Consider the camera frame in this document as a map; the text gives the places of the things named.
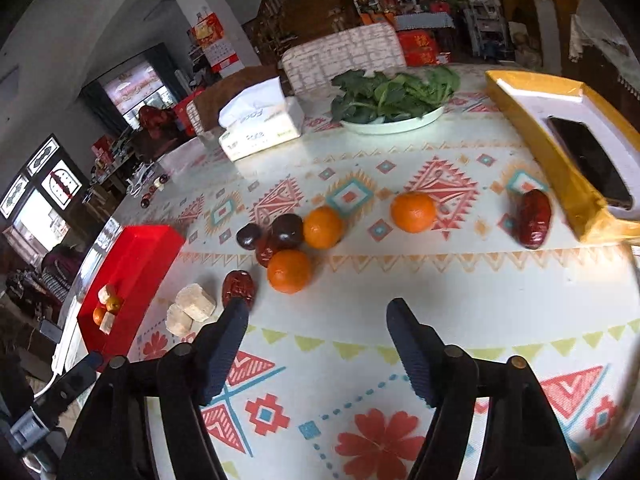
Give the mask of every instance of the chair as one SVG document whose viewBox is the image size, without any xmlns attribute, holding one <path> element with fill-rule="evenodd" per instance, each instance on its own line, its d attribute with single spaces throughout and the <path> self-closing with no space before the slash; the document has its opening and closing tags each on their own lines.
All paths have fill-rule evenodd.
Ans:
<svg viewBox="0 0 640 480">
<path fill-rule="evenodd" d="M 375 23 L 294 46 L 283 54 L 282 65 L 294 93 L 299 94 L 327 85 L 351 68 L 384 70 L 406 63 L 393 27 Z"/>
</svg>

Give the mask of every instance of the red date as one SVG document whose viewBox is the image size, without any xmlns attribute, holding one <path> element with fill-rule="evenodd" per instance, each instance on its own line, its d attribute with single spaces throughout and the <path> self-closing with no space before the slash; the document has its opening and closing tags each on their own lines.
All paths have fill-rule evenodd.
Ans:
<svg viewBox="0 0 640 480">
<path fill-rule="evenodd" d="M 278 241 L 271 233 L 264 235 L 255 244 L 255 259 L 263 267 L 267 267 L 271 257 L 278 252 Z"/>
<path fill-rule="evenodd" d="M 254 304 L 254 280 L 245 270 L 232 270 L 222 283 L 222 306 L 226 308 L 233 297 L 243 298 L 249 308 Z"/>
<path fill-rule="evenodd" d="M 518 210 L 518 241 L 527 249 L 538 249 L 545 242 L 551 222 L 551 202 L 539 189 L 522 196 Z"/>
</svg>

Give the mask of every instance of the metal bolt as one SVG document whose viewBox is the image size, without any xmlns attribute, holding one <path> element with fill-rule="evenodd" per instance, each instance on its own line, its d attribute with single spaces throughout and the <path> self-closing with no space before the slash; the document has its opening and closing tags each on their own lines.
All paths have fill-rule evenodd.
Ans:
<svg viewBox="0 0 640 480">
<path fill-rule="evenodd" d="M 109 368 L 113 368 L 114 370 L 120 368 L 125 362 L 127 362 L 127 358 L 121 355 L 116 355 L 111 361 L 109 361 Z"/>
<path fill-rule="evenodd" d="M 179 356 L 188 355 L 191 352 L 191 344 L 190 343 L 180 343 L 174 346 L 172 350 L 174 354 Z"/>
<path fill-rule="evenodd" d="M 447 345 L 444 347 L 444 353 L 449 357 L 462 357 L 464 353 L 462 348 L 456 345 Z"/>
<path fill-rule="evenodd" d="M 511 358 L 511 365 L 518 368 L 519 370 L 524 370 L 524 368 L 527 367 L 527 362 L 524 360 L 524 357 L 516 355 Z"/>
</svg>

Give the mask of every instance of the green plant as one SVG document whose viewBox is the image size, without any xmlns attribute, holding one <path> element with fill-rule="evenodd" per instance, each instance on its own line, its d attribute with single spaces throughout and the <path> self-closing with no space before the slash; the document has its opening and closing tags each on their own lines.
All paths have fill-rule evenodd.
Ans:
<svg viewBox="0 0 640 480">
<path fill-rule="evenodd" d="M 460 76 L 446 66 L 428 71 L 426 81 L 399 73 L 365 77 L 364 70 L 347 70 L 331 79 L 344 94 L 331 102 L 334 121 L 367 124 L 422 117 L 444 104 L 460 87 Z"/>
</svg>

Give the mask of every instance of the green triangle pattern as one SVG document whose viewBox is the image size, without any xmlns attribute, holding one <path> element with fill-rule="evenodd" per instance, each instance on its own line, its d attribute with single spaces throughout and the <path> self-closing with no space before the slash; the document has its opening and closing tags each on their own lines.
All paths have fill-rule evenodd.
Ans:
<svg viewBox="0 0 640 480">
<path fill-rule="evenodd" d="M 398 350 L 391 346 L 376 346 L 376 350 L 386 363 L 390 365 L 396 364 L 400 360 L 400 356 L 398 355 Z"/>
<path fill-rule="evenodd" d="M 504 348 L 481 348 L 469 350 L 471 355 L 477 359 L 484 359 L 485 361 L 495 361 L 504 352 Z"/>
<path fill-rule="evenodd" d="M 220 465 L 222 466 L 222 469 L 225 470 L 225 473 L 228 473 L 233 478 L 240 480 L 240 475 L 238 474 L 238 470 L 236 469 L 236 466 L 234 466 L 233 462 L 223 462 Z"/>
<path fill-rule="evenodd" d="M 629 321 L 629 323 L 627 323 L 630 327 L 631 330 L 634 331 L 634 333 L 638 333 L 638 330 L 640 330 L 640 317 L 638 319 L 635 319 L 633 321 Z"/>
<path fill-rule="evenodd" d="M 622 337 L 622 333 L 625 331 L 626 325 L 618 325 L 618 326 L 612 326 L 610 327 L 607 332 L 609 332 L 609 335 L 615 339 L 616 341 L 620 341 L 620 338 Z"/>
<path fill-rule="evenodd" d="M 569 339 L 559 339 L 558 341 L 552 341 L 551 346 L 560 352 L 562 357 L 567 357 L 571 350 L 574 349 L 575 337 Z"/>
<path fill-rule="evenodd" d="M 345 361 L 353 359 L 354 357 L 356 357 L 356 355 L 358 355 L 360 352 L 362 352 L 364 349 L 367 348 L 364 345 L 356 345 L 352 343 L 340 343 L 338 341 L 334 341 L 334 346 L 335 346 L 335 349 L 338 351 L 338 354 L 340 354 L 340 357 L 343 358 Z"/>
<path fill-rule="evenodd" d="M 583 334 L 582 338 L 587 342 L 591 348 L 596 348 L 604 332 L 591 332 L 590 334 Z"/>
<path fill-rule="evenodd" d="M 536 355 L 543 347 L 544 343 L 535 343 L 531 345 L 514 346 L 513 351 L 524 357 L 530 363 L 535 359 Z"/>
<path fill-rule="evenodd" d="M 324 339 L 316 339 L 313 337 L 304 337 L 301 335 L 297 335 L 294 337 L 296 340 L 296 345 L 303 352 L 311 352 L 314 348 L 318 348 L 322 343 L 324 343 Z"/>
<path fill-rule="evenodd" d="M 268 328 L 262 329 L 262 336 L 270 345 L 274 344 L 276 341 L 279 341 L 286 335 L 286 332 L 278 332 L 277 330 L 269 330 Z"/>
</svg>

